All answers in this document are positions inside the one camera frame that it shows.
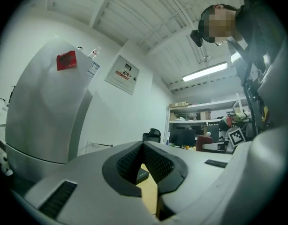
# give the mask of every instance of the framed sign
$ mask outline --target framed sign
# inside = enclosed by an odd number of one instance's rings
[[[139,69],[119,56],[106,77],[106,81],[133,95]]]

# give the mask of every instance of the person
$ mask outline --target person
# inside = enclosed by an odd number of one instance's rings
[[[198,47],[203,40],[220,45],[232,37],[247,43],[245,54],[261,71],[265,61],[272,62],[285,37],[285,30],[277,16],[262,0],[244,0],[239,9],[227,4],[207,7],[201,14],[198,30],[191,37]]]

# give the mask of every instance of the white label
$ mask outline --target white label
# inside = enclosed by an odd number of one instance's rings
[[[96,62],[94,62],[93,65],[89,68],[87,74],[91,77],[94,77],[99,68],[100,66]]]
[[[239,144],[245,142],[245,138],[240,128],[236,129],[235,131],[230,132],[228,136],[233,147],[236,147]]]

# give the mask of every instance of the ceiling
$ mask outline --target ceiling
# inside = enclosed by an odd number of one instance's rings
[[[227,45],[205,42],[200,49],[189,37],[197,29],[201,12],[212,4],[225,3],[236,8],[243,4],[243,0],[45,1],[46,9],[79,20],[119,45],[127,40],[137,44],[172,91],[197,82],[185,83],[183,75],[225,60],[230,63]],[[236,75],[232,67],[226,73],[228,77]]]

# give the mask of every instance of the fluorescent light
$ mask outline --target fluorescent light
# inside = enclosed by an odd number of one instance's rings
[[[197,72],[183,76],[182,78],[185,82],[187,82],[187,81],[190,81],[192,79],[202,77],[202,76],[205,76],[205,75],[208,75],[211,73],[216,73],[216,72],[219,72],[219,71],[224,70],[224,69],[227,69],[227,62],[219,63],[219,64],[216,64],[214,66],[204,68],[204,69],[199,70]]]

